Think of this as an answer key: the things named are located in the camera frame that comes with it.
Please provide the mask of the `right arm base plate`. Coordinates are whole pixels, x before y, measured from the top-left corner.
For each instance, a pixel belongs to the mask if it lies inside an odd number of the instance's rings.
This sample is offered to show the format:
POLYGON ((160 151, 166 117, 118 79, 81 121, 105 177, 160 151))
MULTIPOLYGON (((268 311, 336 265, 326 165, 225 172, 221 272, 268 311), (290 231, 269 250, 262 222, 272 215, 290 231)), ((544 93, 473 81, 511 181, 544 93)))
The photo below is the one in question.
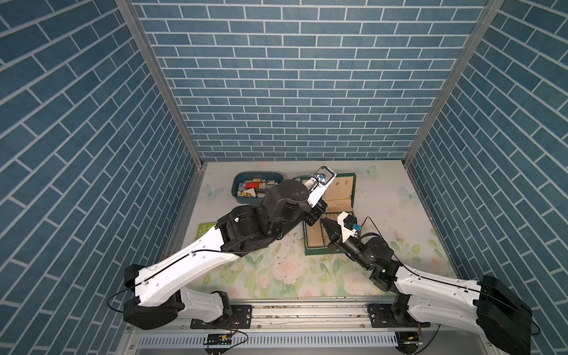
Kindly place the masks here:
POLYGON ((367 311, 373 328, 430 328, 429 322, 418 322, 412 318, 406 306, 371 303, 367 311))

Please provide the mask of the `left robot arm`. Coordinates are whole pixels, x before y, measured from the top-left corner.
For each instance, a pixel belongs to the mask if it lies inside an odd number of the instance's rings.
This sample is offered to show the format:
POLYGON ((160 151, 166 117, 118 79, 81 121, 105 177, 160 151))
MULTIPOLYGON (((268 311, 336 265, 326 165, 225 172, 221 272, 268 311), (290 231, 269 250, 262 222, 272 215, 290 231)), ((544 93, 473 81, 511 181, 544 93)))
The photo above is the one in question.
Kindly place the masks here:
POLYGON ((132 299, 123 319, 143 330, 159 328, 179 315, 223 327, 234 316, 224 291, 203 293, 187 284, 210 270, 270 246, 301 222, 314 223, 325 212, 329 182, 317 174, 305 183, 288 179, 269 189, 259 205, 240 205, 217 220, 201 238, 152 266, 132 264, 124 285, 132 299))

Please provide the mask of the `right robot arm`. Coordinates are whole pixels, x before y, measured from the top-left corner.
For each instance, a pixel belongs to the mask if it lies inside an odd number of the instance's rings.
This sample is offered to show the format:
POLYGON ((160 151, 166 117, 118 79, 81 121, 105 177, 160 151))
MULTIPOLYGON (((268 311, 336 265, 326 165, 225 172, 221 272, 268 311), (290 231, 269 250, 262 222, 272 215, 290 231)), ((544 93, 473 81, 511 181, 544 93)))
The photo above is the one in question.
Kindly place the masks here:
POLYGON ((412 269, 398 260, 385 239, 364 235, 356 218, 320 220, 329 247, 341 250, 369 271, 380 290, 396 294, 391 314, 399 325, 437 323, 478 334, 508 354, 529 354, 533 314, 530 307, 499 279, 460 280, 412 269))

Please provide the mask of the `green jewelry box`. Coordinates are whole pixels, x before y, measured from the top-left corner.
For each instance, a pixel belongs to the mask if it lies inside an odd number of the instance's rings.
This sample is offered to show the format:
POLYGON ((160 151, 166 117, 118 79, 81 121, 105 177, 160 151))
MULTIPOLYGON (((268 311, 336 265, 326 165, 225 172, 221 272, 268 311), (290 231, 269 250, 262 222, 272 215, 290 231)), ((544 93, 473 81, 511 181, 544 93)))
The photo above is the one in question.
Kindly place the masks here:
MULTIPOLYGON (((328 206, 322 216, 337 221, 341 212, 353 214, 355 191, 356 174, 354 172, 338 174, 323 195, 323 200, 328 206)), ((330 239, 321 220, 313 226, 303 223, 303 236, 307 256, 342 254, 340 250, 330 250, 328 247, 330 239)))

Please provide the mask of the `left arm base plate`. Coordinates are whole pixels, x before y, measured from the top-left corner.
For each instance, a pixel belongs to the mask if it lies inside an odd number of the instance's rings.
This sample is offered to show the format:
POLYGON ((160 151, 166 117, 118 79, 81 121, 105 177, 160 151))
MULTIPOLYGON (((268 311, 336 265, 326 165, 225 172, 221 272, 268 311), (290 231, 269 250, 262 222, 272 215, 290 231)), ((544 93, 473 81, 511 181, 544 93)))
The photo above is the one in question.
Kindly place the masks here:
POLYGON ((194 319, 191 322, 191 329, 229 329, 241 330, 250 329, 252 318, 251 305, 233 305, 230 310, 223 310, 220 318, 212 322, 204 322, 202 320, 194 319))

